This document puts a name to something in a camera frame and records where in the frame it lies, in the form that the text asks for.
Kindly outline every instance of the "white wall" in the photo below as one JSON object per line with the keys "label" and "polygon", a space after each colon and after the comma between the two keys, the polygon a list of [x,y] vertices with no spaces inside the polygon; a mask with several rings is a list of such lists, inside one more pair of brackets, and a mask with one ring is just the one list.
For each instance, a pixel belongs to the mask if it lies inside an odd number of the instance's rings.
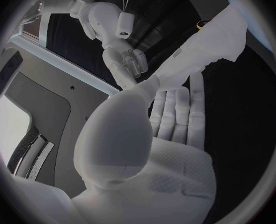
{"label": "white wall", "polygon": [[0,153],[5,165],[26,135],[30,116],[3,96],[0,99]]}

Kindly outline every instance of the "textured fabric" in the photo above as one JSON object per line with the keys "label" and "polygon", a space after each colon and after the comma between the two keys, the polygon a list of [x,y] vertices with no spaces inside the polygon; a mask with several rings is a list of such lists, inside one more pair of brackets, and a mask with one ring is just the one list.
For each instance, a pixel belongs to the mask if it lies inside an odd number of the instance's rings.
{"label": "textured fabric", "polygon": [[216,183],[204,151],[154,138],[146,166],[116,191],[91,188],[73,198],[96,224],[200,224],[210,210]]}

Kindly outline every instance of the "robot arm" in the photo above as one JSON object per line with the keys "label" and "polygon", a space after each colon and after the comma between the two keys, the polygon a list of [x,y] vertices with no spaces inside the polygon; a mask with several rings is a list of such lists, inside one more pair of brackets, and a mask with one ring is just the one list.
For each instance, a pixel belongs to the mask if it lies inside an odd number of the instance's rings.
{"label": "robot arm", "polygon": [[22,24],[33,22],[42,13],[69,13],[80,21],[91,40],[97,38],[104,48],[103,59],[117,84],[127,90],[135,78],[148,70],[145,54],[126,42],[133,29],[134,15],[122,12],[108,2],[93,0],[40,0]]}

